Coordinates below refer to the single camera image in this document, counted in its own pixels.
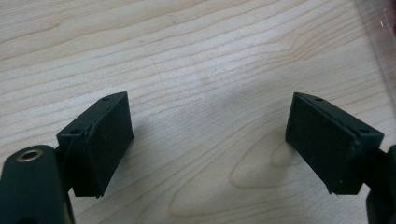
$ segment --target wood grain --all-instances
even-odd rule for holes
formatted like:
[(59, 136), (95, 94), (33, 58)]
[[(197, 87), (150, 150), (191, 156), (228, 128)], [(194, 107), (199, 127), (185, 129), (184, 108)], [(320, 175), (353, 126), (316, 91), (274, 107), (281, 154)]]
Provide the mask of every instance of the wood grain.
[(136, 139), (77, 223), (367, 223), (284, 142), (292, 93), (396, 141), (395, 105), (353, 1), (0, 2), (0, 163), (128, 91)]

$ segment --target wooden table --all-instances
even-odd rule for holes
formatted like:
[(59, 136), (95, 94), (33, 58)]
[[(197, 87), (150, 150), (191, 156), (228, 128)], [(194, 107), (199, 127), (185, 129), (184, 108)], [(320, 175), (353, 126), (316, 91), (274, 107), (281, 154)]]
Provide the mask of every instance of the wooden table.
[(77, 223), (367, 223), (284, 141), (292, 94), (396, 142), (395, 104), (351, 0), (0, 3), (0, 165), (128, 91), (136, 139)]

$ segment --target screw hole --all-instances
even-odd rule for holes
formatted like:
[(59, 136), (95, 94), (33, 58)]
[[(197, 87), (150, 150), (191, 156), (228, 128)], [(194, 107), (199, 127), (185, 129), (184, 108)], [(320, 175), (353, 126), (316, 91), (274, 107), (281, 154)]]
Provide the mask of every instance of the screw hole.
[(77, 134), (79, 132), (81, 132), (80, 129), (73, 129), (72, 131), (70, 131), (71, 134)]
[(42, 154), (43, 154), (43, 151), (40, 149), (33, 149), (33, 150), (25, 151), (17, 158), (17, 161), (20, 161), (20, 162), (32, 161), (32, 160), (39, 158)]
[(367, 129), (359, 129), (359, 132), (361, 132), (361, 133), (370, 133), (370, 131), (367, 130)]

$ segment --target black plastic block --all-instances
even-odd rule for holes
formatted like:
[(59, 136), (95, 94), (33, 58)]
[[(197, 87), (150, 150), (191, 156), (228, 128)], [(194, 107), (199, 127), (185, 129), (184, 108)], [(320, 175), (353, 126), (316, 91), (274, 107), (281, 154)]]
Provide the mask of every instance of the black plastic block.
[(383, 137), (378, 130), (323, 99), (294, 93), (286, 141), (330, 193), (359, 193), (364, 179), (364, 157), (379, 148)]
[(97, 101), (57, 134), (64, 170), (78, 197), (103, 196), (134, 139), (127, 92)]

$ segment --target black clamp jaw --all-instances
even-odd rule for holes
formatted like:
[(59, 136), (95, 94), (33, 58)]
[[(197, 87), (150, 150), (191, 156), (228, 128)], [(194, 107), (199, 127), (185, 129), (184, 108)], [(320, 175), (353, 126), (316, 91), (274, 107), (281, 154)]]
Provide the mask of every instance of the black clamp jaw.
[(134, 139), (127, 92), (100, 99), (57, 134), (59, 146), (33, 146), (7, 158), (0, 223), (75, 223), (68, 191), (103, 196)]
[(365, 183), (370, 224), (396, 223), (396, 146), (379, 149), (384, 134), (316, 96), (295, 92), (286, 141), (330, 193), (356, 195)]

